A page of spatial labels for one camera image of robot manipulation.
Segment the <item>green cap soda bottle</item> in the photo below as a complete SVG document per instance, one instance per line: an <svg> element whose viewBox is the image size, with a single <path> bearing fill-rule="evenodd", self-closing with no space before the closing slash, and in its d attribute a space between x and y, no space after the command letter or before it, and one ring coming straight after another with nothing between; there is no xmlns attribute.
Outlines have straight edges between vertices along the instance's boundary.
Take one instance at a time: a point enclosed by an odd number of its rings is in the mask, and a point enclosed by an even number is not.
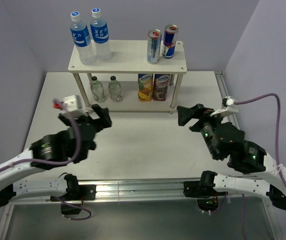
<svg viewBox="0 0 286 240"><path fill-rule="evenodd" d="M102 83L98 80L96 76L93 76L91 80L92 82L90 84L90 88L94 100L98 103L104 102L106 100L106 96Z"/></svg>
<svg viewBox="0 0 286 240"><path fill-rule="evenodd" d="M121 85L117 81L115 76L110 77L110 82L108 84L108 90L110 98L113 102L118 103L122 100Z"/></svg>

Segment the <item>Red Bull can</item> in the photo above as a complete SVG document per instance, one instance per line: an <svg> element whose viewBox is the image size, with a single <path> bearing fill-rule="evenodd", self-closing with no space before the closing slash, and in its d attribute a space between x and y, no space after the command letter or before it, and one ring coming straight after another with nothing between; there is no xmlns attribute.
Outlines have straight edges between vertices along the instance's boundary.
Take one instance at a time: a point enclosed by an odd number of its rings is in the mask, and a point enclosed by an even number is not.
<svg viewBox="0 0 286 240"><path fill-rule="evenodd" d="M159 29L150 29L148 32L147 61L156 64L160 58L162 33Z"/></svg>
<svg viewBox="0 0 286 240"><path fill-rule="evenodd" d="M178 27L174 24L168 24L164 30L163 36L163 51L162 55L166 59L174 56Z"/></svg>

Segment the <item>blue label water bottle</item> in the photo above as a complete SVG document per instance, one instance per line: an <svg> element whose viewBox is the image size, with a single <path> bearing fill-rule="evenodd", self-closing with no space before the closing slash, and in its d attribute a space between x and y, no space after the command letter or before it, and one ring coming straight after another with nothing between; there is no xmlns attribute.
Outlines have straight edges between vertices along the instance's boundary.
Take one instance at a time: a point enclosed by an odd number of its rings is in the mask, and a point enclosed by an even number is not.
<svg viewBox="0 0 286 240"><path fill-rule="evenodd" d="M112 58L112 52L109 44L108 25L99 8L92 9L90 28L96 46L97 58L102 62L109 61Z"/></svg>
<svg viewBox="0 0 286 240"><path fill-rule="evenodd" d="M79 53L80 61L84 65L92 65L96 61L96 56L92 48L88 26L82 21L78 11L71 12L70 16L72 21L70 31Z"/></svg>

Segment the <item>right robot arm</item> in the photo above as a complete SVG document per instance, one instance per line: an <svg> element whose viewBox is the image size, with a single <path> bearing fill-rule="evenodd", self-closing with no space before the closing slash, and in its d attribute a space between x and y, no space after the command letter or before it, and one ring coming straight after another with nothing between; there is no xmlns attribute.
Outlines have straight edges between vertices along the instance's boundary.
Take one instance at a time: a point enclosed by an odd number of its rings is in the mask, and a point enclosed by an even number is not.
<svg viewBox="0 0 286 240"><path fill-rule="evenodd" d="M286 167L281 166L262 147L245 140L245 133L230 122L222 120L238 112L233 100L214 110L202 104L177 107L179 126L191 119L189 127L200 133L214 160L229 159L227 166L243 177L229 177L221 173L203 171L200 180L185 181L184 195L189 198L209 198L226 193L247 194L270 199L276 208L286 210Z"/></svg>

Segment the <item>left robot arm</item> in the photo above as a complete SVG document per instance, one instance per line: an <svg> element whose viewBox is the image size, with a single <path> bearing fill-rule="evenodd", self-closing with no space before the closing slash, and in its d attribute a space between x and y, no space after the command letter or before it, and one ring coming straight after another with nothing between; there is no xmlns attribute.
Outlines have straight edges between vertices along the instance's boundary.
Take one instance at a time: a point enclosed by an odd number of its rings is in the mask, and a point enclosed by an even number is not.
<svg viewBox="0 0 286 240"><path fill-rule="evenodd" d="M80 187L72 174L36 182L26 177L87 159L88 152L96 148L95 135L112 126L107 108L94 104L92 109L98 118L93 119L81 109L60 113L58 118L68 127L66 130L44 136L15 158L0 164L0 208L32 197L74 200L79 196Z"/></svg>

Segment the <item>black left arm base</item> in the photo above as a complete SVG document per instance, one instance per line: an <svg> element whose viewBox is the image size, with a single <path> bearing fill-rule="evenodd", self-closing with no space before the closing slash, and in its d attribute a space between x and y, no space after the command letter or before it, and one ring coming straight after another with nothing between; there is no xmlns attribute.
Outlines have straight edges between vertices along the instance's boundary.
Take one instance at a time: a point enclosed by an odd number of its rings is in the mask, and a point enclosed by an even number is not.
<svg viewBox="0 0 286 240"><path fill-rule="evenodd" d="M92 216L90 210L84 207L85 201L93 201L96 197L96 185L87 184L80 185L79 192L76 196L71 199L67 199L66 197L50 197L50 202L58 202L61 207L61 214L64 218L67 218L71 221L83 221L87 220ZM86 212L88 215L84 217L76 217L81 211Z"/></svg>

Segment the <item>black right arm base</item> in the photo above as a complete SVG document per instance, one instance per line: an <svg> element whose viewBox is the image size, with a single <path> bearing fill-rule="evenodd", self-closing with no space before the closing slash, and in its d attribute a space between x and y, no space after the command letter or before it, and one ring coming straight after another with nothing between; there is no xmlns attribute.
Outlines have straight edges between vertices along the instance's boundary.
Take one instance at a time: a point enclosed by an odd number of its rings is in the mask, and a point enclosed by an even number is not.
<svg viewBox="0 0 286 240"><path fill-rule="evenodd" d="M183 182L183 194L187 198L196 199L200 212L210 214L219 210L227 198L227 192L217 192L211 187L200 185L199 180L188 180Z"/></svg>

